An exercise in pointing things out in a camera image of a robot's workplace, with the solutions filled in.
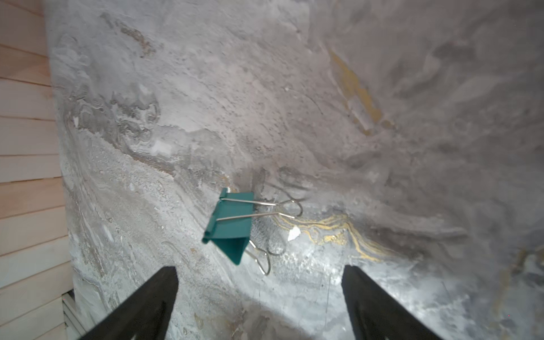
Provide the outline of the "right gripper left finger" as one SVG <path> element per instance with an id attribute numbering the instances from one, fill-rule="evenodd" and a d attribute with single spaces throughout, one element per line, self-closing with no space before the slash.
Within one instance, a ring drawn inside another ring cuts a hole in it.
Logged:
<path id="1" fill-rule="evenodd" d="M 164 266 L 82 336 L 83 339 L 164 339 L 174 309 L 177 269 Z"/>

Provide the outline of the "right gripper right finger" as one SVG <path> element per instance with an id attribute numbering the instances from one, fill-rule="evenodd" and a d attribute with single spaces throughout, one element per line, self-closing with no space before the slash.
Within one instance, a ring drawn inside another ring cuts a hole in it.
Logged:
<path id="1" fill-rule="evenodd" d="M 440 340 L 360 268 L 344 266 L 341 287 L 356 339 Z"/>

